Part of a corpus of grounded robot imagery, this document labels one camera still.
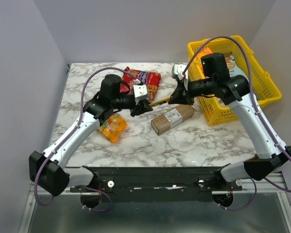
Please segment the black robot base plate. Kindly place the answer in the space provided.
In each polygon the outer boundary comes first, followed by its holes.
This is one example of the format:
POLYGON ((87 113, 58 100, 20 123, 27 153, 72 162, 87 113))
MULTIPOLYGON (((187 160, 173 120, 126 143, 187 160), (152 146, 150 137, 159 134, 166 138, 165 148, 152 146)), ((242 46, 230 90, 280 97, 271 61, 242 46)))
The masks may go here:
POLYGON ((94 177, 87 188, 70 188, 84 198, 91 189, 110 196, 113 202, 211 202, 215 195, 241 191, 235 182, 214 184, 219 167, 88 167, 94 177))

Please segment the orange snack box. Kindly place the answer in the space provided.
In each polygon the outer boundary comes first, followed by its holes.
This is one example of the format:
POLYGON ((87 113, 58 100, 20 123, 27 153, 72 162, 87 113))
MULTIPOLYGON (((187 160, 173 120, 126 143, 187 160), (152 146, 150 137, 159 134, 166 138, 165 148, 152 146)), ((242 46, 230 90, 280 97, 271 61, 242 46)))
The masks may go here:
POLYGON ((206 55, 209 55, 209 54, 212 54, 212 50, 210 48, 206 47, 206 48, 203 48, 195 57, 196 63, 198 64, 198 66, 202 70, 202 72, 204 72, 204 71, 203 71, 201 58, 206 56, 206 55))

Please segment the yellow black utility knife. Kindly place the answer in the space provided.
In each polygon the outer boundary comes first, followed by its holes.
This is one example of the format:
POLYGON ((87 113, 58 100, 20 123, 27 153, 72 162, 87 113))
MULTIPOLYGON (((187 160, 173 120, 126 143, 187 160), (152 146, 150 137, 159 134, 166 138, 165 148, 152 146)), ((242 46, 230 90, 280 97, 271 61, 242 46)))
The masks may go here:
POLYGON ((151 103, 149 106, 150 107, 156 107, 156 106, 159 106, 159 105, 163 105, 165 103, 168 103, 169 100, 170 100, 170 97, 167 97, 167 98, 155 101, 155 102, 151 103))

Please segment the red candy bag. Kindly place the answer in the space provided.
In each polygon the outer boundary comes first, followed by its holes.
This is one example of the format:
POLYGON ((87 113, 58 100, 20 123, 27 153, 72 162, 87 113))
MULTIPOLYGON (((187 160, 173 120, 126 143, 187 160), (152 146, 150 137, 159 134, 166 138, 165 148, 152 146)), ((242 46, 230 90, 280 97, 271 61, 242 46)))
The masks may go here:
MULTIPOLYGON (((149 98, 148 100, 150 102, 153 102, 155 99, 155 96, 158 92, 159 84, 161 81, 161 74, 158 72, 149 72, 149 71, 141 71, 141 70, 135 70, 130 69, 129 67, 125 68, 125 71, 132 74, 133 76, 137 77, 140 81, 145 84, 149 89, 149 98)), ((129 76, 128 74, 124 73, 122 80, 125 81, 130 86, 130 91, 128 94, 132 93, 132 86, 133 86, 133 78, 129 76)), ((121 84, 120 86, 120 92, 127 92, 128 88, 127 86, 121 84)))

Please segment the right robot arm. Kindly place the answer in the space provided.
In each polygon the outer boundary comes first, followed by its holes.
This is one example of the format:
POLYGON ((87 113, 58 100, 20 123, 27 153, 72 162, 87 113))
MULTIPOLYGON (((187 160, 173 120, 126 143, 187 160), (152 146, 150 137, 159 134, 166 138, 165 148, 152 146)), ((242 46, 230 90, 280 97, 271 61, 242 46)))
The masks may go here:
POLYGON ((248 80, 242 75, 230 76, 223 54, 208 54, 201 58, 201 62, 206 77, 197 81, 188 80, 182 64, 172 67, 172 78, 178 85, 168 103, 193 105, 195 97, 214 95, 234 112, 256 151, 253 158, 215 171, 207 183, 225 190, 238 179, 264 179, 291 159, 291 146, 275 133, 255 96, 250 95, 248 80))

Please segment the brown cardboard express box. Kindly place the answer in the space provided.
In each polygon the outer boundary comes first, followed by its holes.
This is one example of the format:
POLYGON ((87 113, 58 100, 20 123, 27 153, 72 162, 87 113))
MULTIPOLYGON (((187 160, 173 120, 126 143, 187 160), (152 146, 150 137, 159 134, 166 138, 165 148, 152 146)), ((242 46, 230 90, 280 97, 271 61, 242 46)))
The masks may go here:
POLYGON ((194 108, 189 105, 178 105, 168 112, 151 120, 151 127, 157 135, 169 131, 194 115, 194 108))

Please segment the yellow corn snack bag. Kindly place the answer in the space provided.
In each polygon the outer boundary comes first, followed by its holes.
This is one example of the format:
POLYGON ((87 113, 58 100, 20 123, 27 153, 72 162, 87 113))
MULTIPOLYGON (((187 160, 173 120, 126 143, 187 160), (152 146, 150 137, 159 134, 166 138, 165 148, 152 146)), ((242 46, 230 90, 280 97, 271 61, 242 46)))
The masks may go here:
POLYGON ((109 141, 116 143, 120 134, 128 126, 127 122, 118 114, 109 117, 98 129, 109 141))

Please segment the light blue chips bag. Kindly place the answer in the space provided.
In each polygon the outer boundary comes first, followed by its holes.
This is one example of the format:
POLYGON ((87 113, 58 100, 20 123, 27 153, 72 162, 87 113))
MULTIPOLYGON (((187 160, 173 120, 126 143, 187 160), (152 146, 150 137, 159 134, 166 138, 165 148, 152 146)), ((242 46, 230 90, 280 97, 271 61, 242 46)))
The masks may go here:
POLYGON ((224 53, 225 61, 227 68, 229 70, 230 77, 235 77, 238 75, 244 76, 247 80, 247 75, 237 66, 235 57, 233 56, 232 52, 224 53))

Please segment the yellow plastic basket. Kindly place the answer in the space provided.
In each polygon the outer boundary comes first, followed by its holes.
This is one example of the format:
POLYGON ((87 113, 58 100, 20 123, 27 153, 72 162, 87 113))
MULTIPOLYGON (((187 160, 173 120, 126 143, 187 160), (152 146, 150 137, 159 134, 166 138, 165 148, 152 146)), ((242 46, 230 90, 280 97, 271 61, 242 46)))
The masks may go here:
MULTIPOLYGON (((243 38, 239 35, 233 35, 236 41, 240 43, 250 62, 253 90, 257 96, 258 103, 261 108, 268 104, 278 101, 282 98, 280 90, 270 77, 270 74, 263 70, 258 61, 254 57, 254 52, 249 48, 243 38)), ((236 65, 248 75, 248 69, 245 59, 239 47, 229 39, 218 38, 206 45, 212 52, 228 53, 231 52, 236 59, 236 65)), ((229 123, 238 120, 236 115, 228 108, 219 104, 216 98, 197 97, 201 111, 210 126, 229 123)))

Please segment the aluminium frame rail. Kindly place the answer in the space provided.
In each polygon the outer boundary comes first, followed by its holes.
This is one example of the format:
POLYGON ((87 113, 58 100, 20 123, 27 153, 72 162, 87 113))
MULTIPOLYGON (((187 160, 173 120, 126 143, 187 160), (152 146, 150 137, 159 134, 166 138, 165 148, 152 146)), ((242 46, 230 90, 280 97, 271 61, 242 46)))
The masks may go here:
POLYGON ((29 194, 21 233, 291 233, 279 173, 211 187, 214 167, 94 167, 51 205, 29 194))

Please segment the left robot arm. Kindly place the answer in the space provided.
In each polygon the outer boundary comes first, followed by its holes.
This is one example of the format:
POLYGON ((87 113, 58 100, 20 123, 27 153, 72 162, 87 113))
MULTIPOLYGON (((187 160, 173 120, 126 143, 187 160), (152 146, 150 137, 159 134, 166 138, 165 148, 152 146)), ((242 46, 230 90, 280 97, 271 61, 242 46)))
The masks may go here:
POLYGON ((136 79, 133 86, 115 74, 108 74, 101 82, 94 97, 82 104, 79 119, 51 146, 29 156, 30 180, 35 187, 41 187, 52 196, 60 195, 69 186, 81 185, 86 191, 97 188, 98 180, 87 168, 65 171, 68 161, 85 141, 98 130, 114 113, 127 109, 131 116, 152 111, 147 100, 147 86, 136 79))

